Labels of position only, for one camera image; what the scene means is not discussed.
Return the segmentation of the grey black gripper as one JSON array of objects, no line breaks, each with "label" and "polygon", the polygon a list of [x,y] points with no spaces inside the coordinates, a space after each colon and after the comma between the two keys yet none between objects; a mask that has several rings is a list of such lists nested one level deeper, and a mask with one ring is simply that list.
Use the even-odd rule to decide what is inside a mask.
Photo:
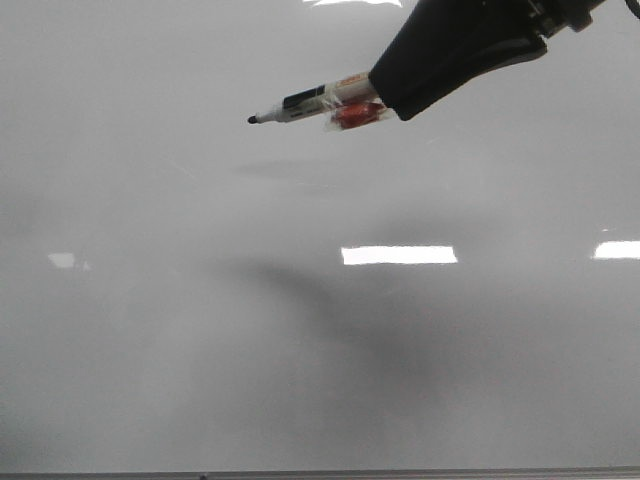
[{"label": "grey black gripper", "polygon": [[420,1],[369,81],[382,102],[408,121],[477,76],[540,58],[547,51],[541,35],[581,32],[602,3]]}]

